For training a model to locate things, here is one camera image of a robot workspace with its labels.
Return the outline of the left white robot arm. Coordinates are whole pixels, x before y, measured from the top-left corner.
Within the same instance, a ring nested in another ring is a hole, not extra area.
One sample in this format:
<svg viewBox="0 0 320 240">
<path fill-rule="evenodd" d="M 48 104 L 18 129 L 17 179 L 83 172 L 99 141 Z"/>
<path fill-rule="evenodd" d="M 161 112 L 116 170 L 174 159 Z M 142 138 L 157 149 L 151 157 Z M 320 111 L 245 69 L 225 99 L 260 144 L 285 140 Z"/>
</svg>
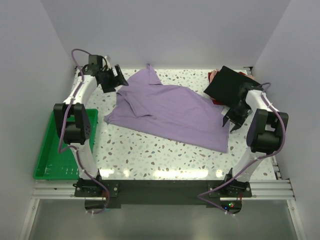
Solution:
<svg viewBox="0 0 320 240">
<path fill-rule="evenodd" d="M 78 167 L 78 182 L 75 195 L 78 197 L 109 197 L 109 191 L 102 183 L 100 171 L 93 159 L 90 137 L 92 126 L 86 105 L 96 90 L 111 93 L 119 86 L 128 86 L 119 65 L 111 66 L 106 57 L 88 55 L 88 63 L 77 65 L 77 82 L 63 103 L 53 107 L 56 132 L 59 137 L 58 153 L 71 150 Z"/>
</svg>

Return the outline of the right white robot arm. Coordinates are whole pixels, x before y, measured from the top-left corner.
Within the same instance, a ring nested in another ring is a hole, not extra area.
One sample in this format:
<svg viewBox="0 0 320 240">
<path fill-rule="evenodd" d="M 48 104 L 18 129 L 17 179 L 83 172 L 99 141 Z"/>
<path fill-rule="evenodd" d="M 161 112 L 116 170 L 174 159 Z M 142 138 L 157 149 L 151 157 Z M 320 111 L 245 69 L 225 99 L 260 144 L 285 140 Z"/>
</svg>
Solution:
<svg viewBox="0 0 320 240">
<path fill-rule="evenodd" d="M 286 140 L 289 115 L 277 110 L 268 100 L 263 85 L 244 83 L 238 93 L 239 102 L 232 106 L 223 117 L 223 125 L 234 124 L 231 132 L 245 123 L 249 113 L 253 113 L 246 135 L 247 148 L 237 163 L 226 174 L 219 194 L 237 197 L 249 190 L 249 181 L 260 163 L 281 151 Z"/>
</svg>

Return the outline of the purple t shirt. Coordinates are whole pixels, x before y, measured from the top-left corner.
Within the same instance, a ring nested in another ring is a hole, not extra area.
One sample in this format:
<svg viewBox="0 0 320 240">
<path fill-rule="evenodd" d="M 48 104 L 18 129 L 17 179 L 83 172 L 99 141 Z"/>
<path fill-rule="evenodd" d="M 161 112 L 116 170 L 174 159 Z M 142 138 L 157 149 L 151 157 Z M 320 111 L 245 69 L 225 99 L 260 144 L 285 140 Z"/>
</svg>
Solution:
<svg viewBox="0 0 320 240">
<path fill-rule="evenodd" d="M 116 106 L 104 121 L 119 127 L 195 145 L 228 151 L 229 125 L 223 107 L 185 86 L 162 84 L 148 65 L 116 93 Z"/>
</svg>

